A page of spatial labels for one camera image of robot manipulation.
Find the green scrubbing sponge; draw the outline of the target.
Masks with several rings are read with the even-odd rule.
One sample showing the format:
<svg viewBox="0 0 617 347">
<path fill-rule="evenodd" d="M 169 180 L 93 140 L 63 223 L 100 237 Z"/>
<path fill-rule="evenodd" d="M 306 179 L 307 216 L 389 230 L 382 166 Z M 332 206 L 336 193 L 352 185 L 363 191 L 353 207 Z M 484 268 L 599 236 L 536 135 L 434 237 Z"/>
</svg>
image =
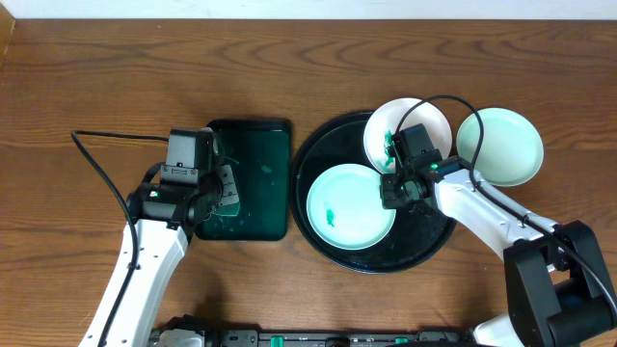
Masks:
<svg viewBox="0 0 617 347">
<path fill-rule="evenodd" d="M 232 204 L 218 206 L 217 209 L 213 212 L 213 214 L 223 217 L 235 217 L 239 214 L 239 212 L 240 202 L 236 202 Z"/>
</svg>

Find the pale green plate front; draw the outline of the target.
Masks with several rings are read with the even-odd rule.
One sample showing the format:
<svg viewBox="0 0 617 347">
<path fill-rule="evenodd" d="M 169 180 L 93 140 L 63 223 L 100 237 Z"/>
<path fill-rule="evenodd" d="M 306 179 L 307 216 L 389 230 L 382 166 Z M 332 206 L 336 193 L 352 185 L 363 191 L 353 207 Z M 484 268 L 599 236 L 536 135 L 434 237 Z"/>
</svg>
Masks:
<svg viewBox="0 0 617 347">
<path fill-rule="evenodd" d="M 307 215 L 321 240 L 338 249 L 359 251 L 387 236 L 396 211 L 382 205 L 377 171 L 360 164 L 341 164 L 313 181 Z"/>
</svg>

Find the pale green plate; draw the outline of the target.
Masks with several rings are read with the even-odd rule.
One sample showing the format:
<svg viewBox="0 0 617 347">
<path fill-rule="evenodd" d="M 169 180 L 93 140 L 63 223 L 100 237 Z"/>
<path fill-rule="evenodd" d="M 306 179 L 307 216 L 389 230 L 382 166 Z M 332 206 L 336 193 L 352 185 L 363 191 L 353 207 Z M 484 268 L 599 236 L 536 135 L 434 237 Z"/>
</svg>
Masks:
<svg viewBox="0 0 617 347">
<path fill-rule="evenodd" d="M 484 137 L 475 168 L 492 185 L 513 187 L 526 183 L 544 161 L 544 145 L 534 125 L 505 108 L 478 111 Z"/>
<path fill-rule="evenodd" d="M 307 215 L 321 240 L 338 249 L 359 251 L 387 236 L 396 211 L 382 205 L 377 171 L 360 164 L 341 164 L 313 181 Z"/>
</svg>

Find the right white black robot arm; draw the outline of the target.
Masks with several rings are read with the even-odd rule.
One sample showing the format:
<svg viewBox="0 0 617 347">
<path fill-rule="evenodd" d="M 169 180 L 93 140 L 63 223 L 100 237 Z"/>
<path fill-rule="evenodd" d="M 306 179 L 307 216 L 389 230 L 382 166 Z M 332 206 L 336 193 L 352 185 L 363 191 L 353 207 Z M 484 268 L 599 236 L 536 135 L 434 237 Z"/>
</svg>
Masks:
<svg viewBox="0 0 617 347">
<path fill-rule="evenodd" d="M 508 308 L 476 326 L 483 346 L 575 346 L 616 327 L 616 293 L 593 230 L 560 225 L 503 195 L 460 157 L 381 177 L 386 208 L 425 202 L 502 260 Z"/>
</svg>

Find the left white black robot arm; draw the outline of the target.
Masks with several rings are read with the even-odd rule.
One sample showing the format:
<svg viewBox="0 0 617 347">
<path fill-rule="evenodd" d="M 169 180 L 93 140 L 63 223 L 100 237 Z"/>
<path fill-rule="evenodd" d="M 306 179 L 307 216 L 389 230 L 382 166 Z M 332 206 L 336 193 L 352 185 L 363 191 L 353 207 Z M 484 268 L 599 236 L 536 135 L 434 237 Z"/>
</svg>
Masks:
<svg viewBox="0 0 617 347">
<path fill-rule="evenodd" d="M 204 177 L 200 188 L 152 183 L 152 167 L 129 195 L 129 221 L 119 257 L 80 344 L 145 346 L 165 290 L 193 236 L 217 209 L 239 202 L 231 165 Z"/>
</svg>

